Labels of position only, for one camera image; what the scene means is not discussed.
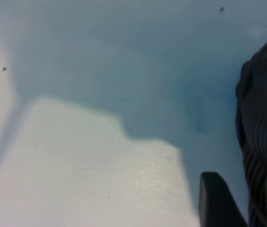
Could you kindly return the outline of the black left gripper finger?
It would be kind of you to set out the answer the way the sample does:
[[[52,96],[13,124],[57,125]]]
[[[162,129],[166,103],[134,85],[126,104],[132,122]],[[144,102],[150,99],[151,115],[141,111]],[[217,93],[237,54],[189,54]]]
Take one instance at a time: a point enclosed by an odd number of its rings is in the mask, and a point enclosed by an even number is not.
[[[246,227],[225,180],[217,172],[202,172],[199,186],[201,227]]]

